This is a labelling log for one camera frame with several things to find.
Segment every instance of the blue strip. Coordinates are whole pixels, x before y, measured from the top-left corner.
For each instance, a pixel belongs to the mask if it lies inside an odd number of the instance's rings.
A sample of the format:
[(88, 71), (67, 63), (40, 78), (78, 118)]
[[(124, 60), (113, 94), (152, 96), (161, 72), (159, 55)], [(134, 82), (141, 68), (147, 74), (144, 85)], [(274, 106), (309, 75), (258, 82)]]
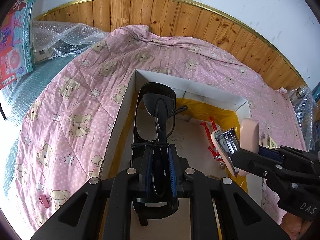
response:
[(169, 172), (170, 172), (170, 183), (171, 183), (171, 191), (173, 197), (177, 197), (177, 186), (176, 186), (176, 172), (174, 170), (173, 158), (171, 148), (168, 150), (169, 157)]

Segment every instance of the book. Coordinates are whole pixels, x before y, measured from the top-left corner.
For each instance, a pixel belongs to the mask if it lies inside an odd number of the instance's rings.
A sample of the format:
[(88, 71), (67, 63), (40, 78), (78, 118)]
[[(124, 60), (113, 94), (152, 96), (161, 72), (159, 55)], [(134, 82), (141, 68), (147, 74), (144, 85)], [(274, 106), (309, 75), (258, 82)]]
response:
[(16, 0), (0, 26), (0, 90), (33, 70), (32, 7), (36, 0)]

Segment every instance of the cardboard box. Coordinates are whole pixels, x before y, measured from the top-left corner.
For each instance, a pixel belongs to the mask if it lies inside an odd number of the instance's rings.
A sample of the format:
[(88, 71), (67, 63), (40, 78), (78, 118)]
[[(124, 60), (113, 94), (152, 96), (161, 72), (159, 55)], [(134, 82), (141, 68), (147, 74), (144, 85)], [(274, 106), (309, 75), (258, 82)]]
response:
[[(147, 82), (158, 82), (171, 87), (176, 92), (177, 98), (192, 99), (234, 111), (240, 124), (244, 118), (251, 117), (249, 104), (245, 98), (191, 80), (136, 70), (129, 81), (115, 121), (100, 174), (101, 179), (110, 176), (112, 169), (114, 170), (112, 176), (114, 176), (117, 172), (130, 167), (132, 155), (130, 144), (133, 141), (134, 122), (132, 115), (135, 111), (137, 94), (142, 85)], [(199, 123), (199, 120), (192, 119), (187, 122), (183, 120), (183, 117), (177, 117), (174, 132), (167, 141), (176, 145), (178, 156), (186, 158), (190, 167), (203, 172), (207, 176), (211, 175), (218, 178), (227, 176), (225, 171), (221, 170), (220, 163), (215, 161), (209, 152), (207, 135), (204, 127)], [(246, 181), (248, 194), (261, 205), (262, 179), (248, 174)], [(137, 214), (132, 211), (131, 239), (190, 239), (190, 230), (188, 230), (190, 228), (189, 209), (188, 199), (179, 200), (179, 209), (175, 214), (165, 219), (149, 220), (147, 227), (140, 226)]]

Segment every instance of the glasses lens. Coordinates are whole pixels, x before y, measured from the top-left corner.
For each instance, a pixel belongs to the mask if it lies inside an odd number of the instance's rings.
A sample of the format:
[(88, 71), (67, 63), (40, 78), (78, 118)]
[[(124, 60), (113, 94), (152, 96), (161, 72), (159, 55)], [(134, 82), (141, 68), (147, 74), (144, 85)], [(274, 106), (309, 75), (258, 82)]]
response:
[[(167, 119), (167, 135), (169, 135), (173, 128), (173, 120), (173, 116)], [(147, 112), (143, 99), (138, 105), (136, 126), (138, 134), (142, 139), (147, 141), (153, 141), (157, 139), (156, 119)]]

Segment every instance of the person's hand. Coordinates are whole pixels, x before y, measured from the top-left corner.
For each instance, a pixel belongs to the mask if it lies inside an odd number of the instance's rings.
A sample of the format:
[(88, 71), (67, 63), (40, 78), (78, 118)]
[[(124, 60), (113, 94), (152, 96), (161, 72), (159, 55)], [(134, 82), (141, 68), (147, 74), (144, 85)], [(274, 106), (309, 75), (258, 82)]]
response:
[(304, 221), (290, 213), (286, 213), (281, 220), (281, 228), (290, 236), (291, 240), (296, 240), (300, 234), (304, 234), (311, 225), (310, 221)]

